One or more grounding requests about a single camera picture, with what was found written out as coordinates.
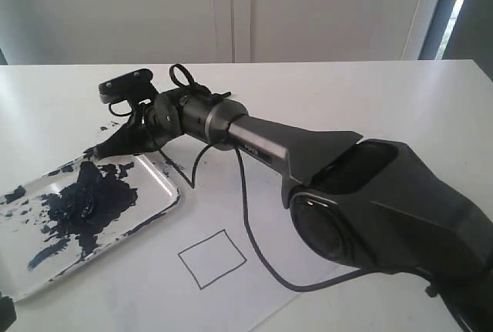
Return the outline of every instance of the white table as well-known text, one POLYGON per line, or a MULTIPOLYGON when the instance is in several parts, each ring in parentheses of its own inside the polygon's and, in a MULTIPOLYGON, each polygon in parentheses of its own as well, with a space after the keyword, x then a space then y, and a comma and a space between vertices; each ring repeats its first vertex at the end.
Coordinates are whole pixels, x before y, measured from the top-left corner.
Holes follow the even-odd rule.
MULTIPOLYGON (((108 119, 97 84, 144 66, 154 71, 158 88, 170 84, 168 65, 0 67, 0 191, 77 157, 108 119)), ((365 137, 404 141, 440 178, 493 218, 493 84, 471 61, 189 68, 213 91, 231 90, 250 115, 306 129, 349 129, 365 137)), ((91 299, 90 289, 78 284, 87 279, 71 277, 48 296, 18 306, 19 321, 12 330, 38 330, 54 317, 65 330, 85 330, 87 320, 95 320, 100 330, 116 330, 98 300, 91 299), (77 302, 76 310, 43 313, 49 303, 84 298, 85 306, 77 302)), ((407 275, 363 277, 301 295, 257 330, 459 331, 443 303, 425 295, 426 285, 407 275)))

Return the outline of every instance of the tray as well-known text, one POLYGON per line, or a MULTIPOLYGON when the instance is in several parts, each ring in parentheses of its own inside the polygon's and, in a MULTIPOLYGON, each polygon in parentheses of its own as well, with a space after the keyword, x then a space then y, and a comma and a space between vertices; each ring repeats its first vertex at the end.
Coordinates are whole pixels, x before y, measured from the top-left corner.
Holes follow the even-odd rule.
POLYGON ((179 201, 145 156, 61 166, 0 197, 0 291, 21 300, 97 257, 179 201))

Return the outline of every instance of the robotic arm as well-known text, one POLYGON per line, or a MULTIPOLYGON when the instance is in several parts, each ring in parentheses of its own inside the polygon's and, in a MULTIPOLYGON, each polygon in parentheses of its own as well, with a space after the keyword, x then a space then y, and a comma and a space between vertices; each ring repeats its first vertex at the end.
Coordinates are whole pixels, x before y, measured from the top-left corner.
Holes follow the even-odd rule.
MULTIPOLYGON (((428 294, 440 294, 464 330, 493 328, 493 223, 440 181, 409 146, 257 119, 228 99, 230 93, 211 93, 197 83, 182 65, 173 65, 169 74, 178 87, 159 94, 148 69, 99 85, 113 115, 118 102, 127 101, 132 111, 127 123, 94 147, 96 157, 156 151, 183 134, 220 150, 235 149, 240 162, 241 149, 282 176, 283 205, 315 253, 359 268, 353 277, 417 274, 431 282, 428 294), (189 84, 178 80, 177 69, 189 84)), ((247 212, 246 228, 260 260, 292 290, 317 290, 353 278, 291 285, 263 258, 247 212)))

